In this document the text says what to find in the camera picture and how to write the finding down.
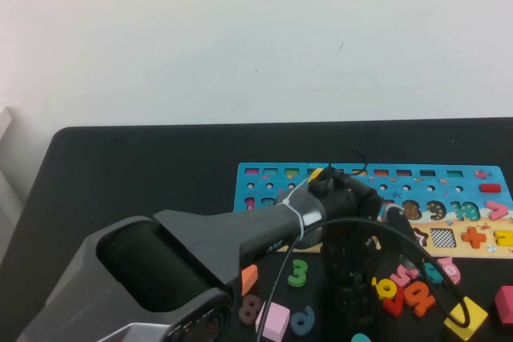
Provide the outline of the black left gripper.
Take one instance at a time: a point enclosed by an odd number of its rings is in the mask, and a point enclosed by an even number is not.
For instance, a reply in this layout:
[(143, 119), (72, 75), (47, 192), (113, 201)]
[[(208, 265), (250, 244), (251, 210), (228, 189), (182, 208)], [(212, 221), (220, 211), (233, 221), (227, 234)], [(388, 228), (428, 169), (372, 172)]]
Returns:
[[(353, 288), (357, 329), (370, 329), (375, 325), (373, 286), (367, 279), (375, 252), (369, 228), (345, 223), (327, 227), (321, 259), (327, 276), (334, 282), (333, 301), (347, 331), (354, 326)], [(353, 288), (340, 283), (353, 283)]]

